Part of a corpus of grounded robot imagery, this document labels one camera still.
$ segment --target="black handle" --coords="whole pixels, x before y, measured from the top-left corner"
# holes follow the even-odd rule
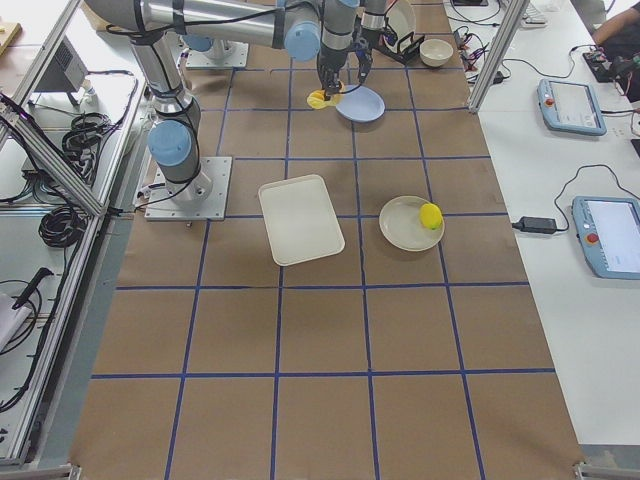
[[[46,267],[40,267],[40,269],[36,272],[36,274],[31,279],[31,281],[27,284],[27,287],[22,291],[22,293],[16,300],[16,303],[14,303],[13,307],[11,308],[13,308],[14,310],[17,310],[20,307],[22,307],[25,303],[27,303],[27,300],[29,300],[29,297],[33,295],[33,292],[36,291],[36,288],[38,288],[38,285],[40,284],[42,279],[44,277],[48,277],[49,275],[53,275],[53,272],[51,270],[49,270]]]

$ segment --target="blue joint cap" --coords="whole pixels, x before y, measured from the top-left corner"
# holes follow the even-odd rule
[[[191,134],[180,122],[165,120],[149,132],[147,145],[159,165],[175,167],[184,162],[191,152]]]
[[[287,32],[284,48],[296,61],[306,62],[320,51],[320,29],[313,22],[300,22]]]
[[[200,35],[182,35],[182,40],[189,45],[191,50],[196,52],[206,52],[213,46],[212,38],[201,37]]]
[[[360,6],[359,0],[338,0],[338,1],[349,8],[358,8]]]

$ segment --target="device screen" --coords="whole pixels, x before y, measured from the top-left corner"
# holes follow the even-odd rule
[[[584,85],[551,82],[558,121],[562,125],[600,126],[593,111],[589,89]]]
[[[611,272],[640,273],[640,220],[631,203],[588,200]]]

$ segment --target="light blue tablet device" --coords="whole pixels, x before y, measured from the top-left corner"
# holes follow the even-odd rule
[[[550,130],[604,135],[607,127],[591,85],[543,78],[538,84],[538,105]]]
[[[640,280],[640,203],[632,198],[576,197],[578,239],[593,272]]]

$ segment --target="light blue plate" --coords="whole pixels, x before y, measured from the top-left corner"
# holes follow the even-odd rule
[[[347,85],[345,91],[355,87],[356,85]],[[384,113],[384,100],[370,88],[360,87],[343,95],[336,109],[340,115],[353,122],[373,122]]]

